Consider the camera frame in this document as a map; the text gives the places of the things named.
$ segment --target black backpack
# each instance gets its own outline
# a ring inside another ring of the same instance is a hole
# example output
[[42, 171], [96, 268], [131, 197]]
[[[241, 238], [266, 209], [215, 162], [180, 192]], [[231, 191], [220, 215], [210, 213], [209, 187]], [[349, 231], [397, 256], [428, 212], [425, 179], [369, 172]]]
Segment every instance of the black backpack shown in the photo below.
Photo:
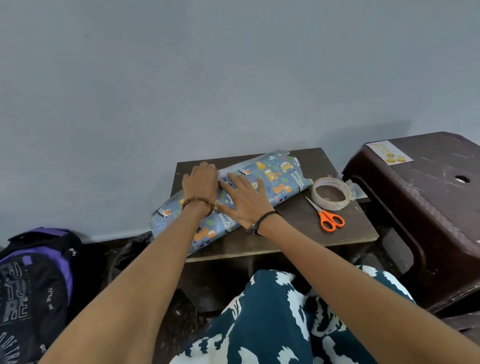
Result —
[[64, 229], [38, 228], [0, 252], [0, 363], [36, 363], [68, 324], [71, 262], [81, 241]]

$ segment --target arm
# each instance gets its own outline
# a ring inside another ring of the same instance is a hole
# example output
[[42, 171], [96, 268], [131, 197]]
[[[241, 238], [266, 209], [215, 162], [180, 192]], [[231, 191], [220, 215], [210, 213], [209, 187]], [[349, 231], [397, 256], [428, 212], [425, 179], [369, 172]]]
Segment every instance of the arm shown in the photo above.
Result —
[[[217, 171], [203, 162], [183, 177], [185, 196], [215, 201]], [[40, 364], [151, 363], [163, 316], [193, 236], [209, 213], [203, 201], [180, 215], [62, 332]]]
[[[273, 208], [263, 182], [258, 193], [243, 176], [229, 175], [238, 191], [222, 188], [236, 210], [218, 209], [248, 227]], [[378, 363], [478, 363], [480, 347], [396, 294], [335, 253], [307, 238], [278, 215], [260, 225]]]

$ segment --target bracelet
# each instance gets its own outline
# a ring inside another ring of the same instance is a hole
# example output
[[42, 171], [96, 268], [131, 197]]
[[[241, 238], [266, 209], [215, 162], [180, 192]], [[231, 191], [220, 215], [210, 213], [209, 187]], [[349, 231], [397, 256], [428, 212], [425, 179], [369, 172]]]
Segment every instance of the bracelet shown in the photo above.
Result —
[[210, 205], [210, 212], [208, 213], [207, 216], [210, 216], [214, 211], [215, 211], [215, 205], [212, 203], [212, 201], [210, 201], [208, 198], [205, 198], [205, 197], [189, 197], [187, 198], [185, 201], [183, 201], [183, 204], [181, 204], [181, 209], [183, 211], [183, 209], [185, 208], [185, 206], [190, 202], [190, 201], [193, 201], [193, 200], [200, 200], [200, 201], [204, 201], [204, 202], [207, 202], [209, 205]]
[[261, 236], [259, 233], [258, 233], [258, 228], [260, 227], [260, 223], [267, 217], [267, 216], [270, 216], [272, 214], [278, 214], [279, 216], [282, 216], [277, 210], [273, 210], [273, 211], [269, 211], [267, 212], [265, 215], [263, 215], [261, 218], [258, 219], [258, 221], [256, 222], [256, 224], [252, 224], [248, 229], [247, 229], [247, 234], [250, 234], [252, 235], [253, 233]]

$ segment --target hand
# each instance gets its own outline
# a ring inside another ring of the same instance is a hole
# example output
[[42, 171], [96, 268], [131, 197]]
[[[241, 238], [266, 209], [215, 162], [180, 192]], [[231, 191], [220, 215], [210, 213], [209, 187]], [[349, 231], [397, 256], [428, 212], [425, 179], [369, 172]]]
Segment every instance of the hand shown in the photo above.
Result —
[[258, 179], [258, 192], [244, 176], [235, 176], [228, 173], [228, 178], [237, 189], [234, 190], [232, 186], [223, 181], [220, 181], [220, 187], [232, 198], [235, 210], [226, 205], [217, 205], [220, 212], [230, 216], [241, 226], [248, 229], [267, 212], [274, 210], [270, 201], [268, 201], [264, 181], [261, 178]]
[[[200, 166], [192, 168], [190, 175], [184, 174], [181, 182], [183, 187], [184, 198], [189, 197], [205, 197], [212, 203], [215, 203], [216, 194], [218, 192], [218, 171], [213, 164], [207, 162], [200, 163]], [[189, 202], [185, 208], [198, 206], [205, 211], [205, 215], [210, 212], [210, 206], [205, 201], [193, 200]]]

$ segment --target gift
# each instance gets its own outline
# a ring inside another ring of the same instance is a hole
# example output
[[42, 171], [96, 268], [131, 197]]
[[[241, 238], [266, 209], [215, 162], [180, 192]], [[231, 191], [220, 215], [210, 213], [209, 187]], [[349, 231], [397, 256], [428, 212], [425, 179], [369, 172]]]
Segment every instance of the gift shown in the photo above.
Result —
[[[219, 180], [223, 180], [235, 188], [227, 177], [228, 172], [244, 175], [256, 190], [260, 177], [264, 182], [265, 192], [272, 206], [282, 203], [312, 185], [312, 180], [303, 177], [299, 161], [295, 157], [291, 157], [288, 151], [276, 150], [220, 170]], [[179, 191], [153, 214], [150, 219], [150, 228], [155, 237], [180, 215], [184, 200], [183, 190]], [[216, 204], [235, 208], [230, 195], [221, 189], [218, 190]], [[228, 215], [214, 211], [200, 222], [189, 255], [239, 226]]]

